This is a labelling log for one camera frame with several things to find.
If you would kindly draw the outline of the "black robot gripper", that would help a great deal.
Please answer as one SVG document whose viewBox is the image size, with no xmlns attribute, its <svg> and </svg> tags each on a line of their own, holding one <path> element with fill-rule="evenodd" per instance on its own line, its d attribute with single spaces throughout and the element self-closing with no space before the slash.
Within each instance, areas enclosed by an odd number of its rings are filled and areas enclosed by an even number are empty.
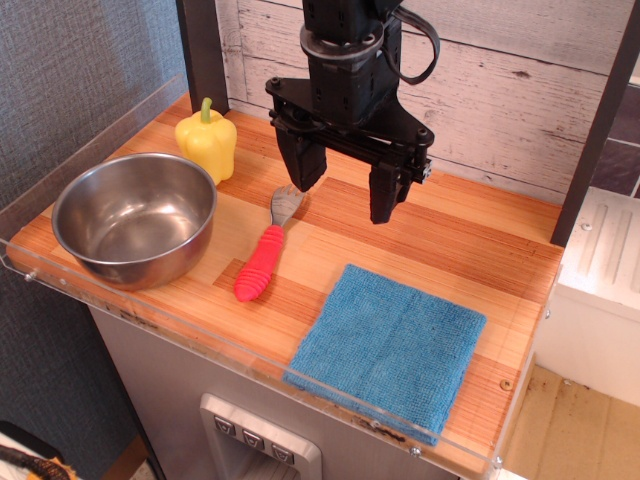
<svg viewBox="0 0 640 480">
<path fill-rule="evenodd" d="M 313 33 L 300 36 L 307 78 L 273 77 L 271 123 L 293 185 L 309 191 L 324 175 L 326 152 L 335 150 L 370 165 L 370 218 L 390 220 L 413 182 L 430 169 L 433 133 L 400 104 L 400 82 L 420 83 L 400 70 L 399 33 L 370 33 L 357 43 L 335 44 Z"/>
</svg>

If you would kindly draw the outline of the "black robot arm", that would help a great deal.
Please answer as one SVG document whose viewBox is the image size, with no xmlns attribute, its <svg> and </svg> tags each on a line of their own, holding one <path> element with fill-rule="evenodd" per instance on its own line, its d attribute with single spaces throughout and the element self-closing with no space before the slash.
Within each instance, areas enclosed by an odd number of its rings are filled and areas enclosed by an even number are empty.
<svg viewBox="0 0 640 480">
<path fill-rule="evenodd" d="M 389 221 L 413 183 L 430 173 L 434 133 L 405 110 L 400 82 L 417 85 L 435 66 L 414 76 L 401 71 L 402 26 L 409 24 L 440 55 L 435 28 L 398 1 L 306 1 L 300 44 L 306 79 L 273 77 L 265 89 L 281 156 L 292 183 L 310 190 L 327 168 L 327 150 L 370 165 L 370 218 Z"/>
</svg>

